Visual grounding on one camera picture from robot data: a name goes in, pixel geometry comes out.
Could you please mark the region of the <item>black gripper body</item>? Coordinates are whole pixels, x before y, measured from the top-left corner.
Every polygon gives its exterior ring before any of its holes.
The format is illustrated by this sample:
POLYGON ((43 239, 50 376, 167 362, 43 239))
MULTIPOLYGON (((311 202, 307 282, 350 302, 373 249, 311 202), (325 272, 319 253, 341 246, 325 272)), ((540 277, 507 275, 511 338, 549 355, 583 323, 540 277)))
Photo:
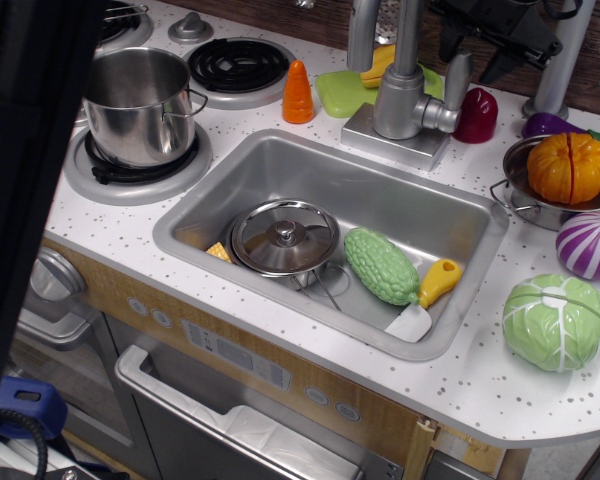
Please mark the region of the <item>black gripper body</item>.
POLYGON ((472 27, 467 37, 524 55, 527 63, 547 63, 562 51, 561 41, 544 23, 534 1, 431 1, 429 9, 441 20, 463 19, 472 27))

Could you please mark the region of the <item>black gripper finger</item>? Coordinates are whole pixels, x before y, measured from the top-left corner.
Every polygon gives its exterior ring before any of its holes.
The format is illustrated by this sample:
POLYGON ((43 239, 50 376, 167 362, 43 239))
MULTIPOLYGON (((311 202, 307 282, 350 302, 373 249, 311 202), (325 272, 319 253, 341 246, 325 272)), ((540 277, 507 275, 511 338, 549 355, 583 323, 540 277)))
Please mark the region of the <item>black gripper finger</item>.
POLYGON ((449 63, 458 52, 464 39, 472 32, 472 27, 457 17, 444 17, 441 25, 439 57, 443 62, 449 63))
POLYGON ((479 82, 491 85, 525 63, 526 58, 524 55, 505 49, 498 49, 481 74, 479 82))

